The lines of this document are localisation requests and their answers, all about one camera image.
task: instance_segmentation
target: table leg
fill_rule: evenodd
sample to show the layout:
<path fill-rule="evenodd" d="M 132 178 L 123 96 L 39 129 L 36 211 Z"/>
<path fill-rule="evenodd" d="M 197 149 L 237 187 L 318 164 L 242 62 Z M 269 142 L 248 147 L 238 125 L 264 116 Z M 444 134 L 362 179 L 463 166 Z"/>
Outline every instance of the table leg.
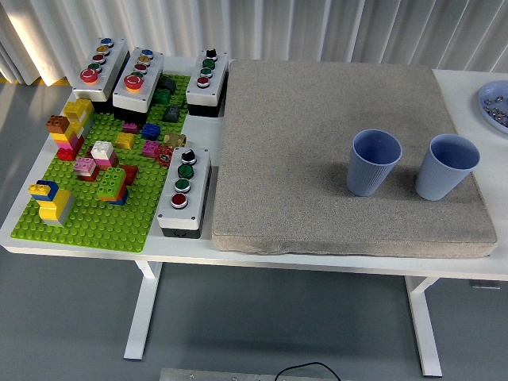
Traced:
<path fill-rule="evenodd" d="M 437 355 L 436 341 L 430 321 L 427 299 L 425 298 L 425 290 L 438 279 L 406 276 L 406 289 L 410 300 L 418 351 L 420 352 L 421 369 L 423 375 L 433 377 L 441 377 L 443 374 L 441 372 L 439 356 Z"/>
<path fill-rule="evenodd" d="M 143 272 L 143 281 L 137 297 L 133 323 L 130 326 L 129 339 L 125 347 L 124 359 L 141 360 L 143 358 L 144 343 L 148 335 L 150 319 L 152 318 L 153 303 L 156 300 L 162 262 L 148 262 L 137 260 L 137 266 Z"/>

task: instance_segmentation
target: blue lego brick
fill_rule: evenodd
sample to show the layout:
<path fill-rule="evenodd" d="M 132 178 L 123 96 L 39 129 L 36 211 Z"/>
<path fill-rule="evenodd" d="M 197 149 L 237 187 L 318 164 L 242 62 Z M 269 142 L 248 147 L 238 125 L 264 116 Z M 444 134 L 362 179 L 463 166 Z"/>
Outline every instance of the blue lego brick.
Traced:
<path fill-rule="evenodd" d="M 58 192 L 58 184 L 55 183 L 54 181 L 38 180 L 37 185 L 47 185 L 51 190 L 49 191 L 49 194 L 47 196 L 32 194 L 33 199 L 37 201 L 53 201 L 56 192 Z"/>
<path fill-rule="evenodd" d="M 113 205 L 125 205 L 125 203 L 127 202 L 127 198 L 129 198 L 129 191 L 125 189 L 125 193 L 120 200 L 108 201 L 108 203 Z"/>
<path fill-rule="evenodd" d="M 141 130 L 141 136 L 146 140 L 157 140 L 160 135 L 160 126 L 147 123 Z"/>

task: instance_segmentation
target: control box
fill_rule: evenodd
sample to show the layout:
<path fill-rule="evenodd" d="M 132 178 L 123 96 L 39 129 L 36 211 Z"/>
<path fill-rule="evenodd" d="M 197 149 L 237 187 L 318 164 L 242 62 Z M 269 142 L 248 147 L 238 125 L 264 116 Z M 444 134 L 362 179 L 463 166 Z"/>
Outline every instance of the control box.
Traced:
<path fill-rule="evenodd" d="M 229 69 L 226 52 L 202 50 L 190 76 L 186 96 L 190 115 L 217 117 Z"/>
<path fill-rule="evenodd" d="M 113 106 L 147 113 L 163 65 L 162 53 L 135 48 L 114 88 Z"/>
<path fill-rule="evenodd" d="M 76 98 L 92 102 L 106 102 L 114 88 L 124 62 L 129 58 L 127 43 L 123 38 L 99 38 L 88 56 L 83 69 L 69 79 Z"/>
<path fill-rule="evenodd" d="M 164 236 L 201 236 L 210 176 L 208 149 L 175 148 L 156 212 Z"/>

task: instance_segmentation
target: gray foam pad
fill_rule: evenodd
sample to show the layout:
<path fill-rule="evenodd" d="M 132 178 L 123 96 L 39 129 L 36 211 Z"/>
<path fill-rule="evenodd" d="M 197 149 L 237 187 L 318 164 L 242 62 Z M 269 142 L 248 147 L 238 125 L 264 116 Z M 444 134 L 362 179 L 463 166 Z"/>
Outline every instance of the gray foam pad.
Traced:
<path fill-rule="evenodd" d="M 367 198 L 346 187 L 352 138 L 383 129 L 403 156 Z M 469 175 L 439 202 L 414 181 L 455 132 L 427 67 L 233 61 L 214 206 L 221 250 L 408 257 L 488 255 L 496 235 Z"/>

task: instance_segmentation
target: pink lego brick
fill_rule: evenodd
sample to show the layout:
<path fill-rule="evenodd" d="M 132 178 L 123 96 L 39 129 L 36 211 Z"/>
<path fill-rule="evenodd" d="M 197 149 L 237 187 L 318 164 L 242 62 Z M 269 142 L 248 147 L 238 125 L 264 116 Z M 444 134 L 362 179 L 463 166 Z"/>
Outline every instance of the pink lego brick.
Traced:
<path fill-rule="evenodd" d="M 140 133 L 140 128 L 136 123 L 124 123 L 124 133 Z"/>
<path fill-rule="evenodd" d="M 74 167 L 72 169 L 77 175 L 92 176 L 96 167 L 97 164 L 93 159 L 79 157 L 78 159 L 76 159 L 76 162 L 74 163 Z"/>
<path fill-rule="evenodd" d="M 147 140 L 144 143 L 143 150 L 141 151 L 141 155 L 146 157 L 156 157 L 156 150 L 160 146 L 158 141 Z"/>
<path fill-rule="evenodd" d="M 109 160 L 104 159 L 94 159 L 94 160 L 102 171 L 106 170 L 109 167 L 117 167 L 119 163 L 118 156 L 115 151 L 113 151 Z"/>

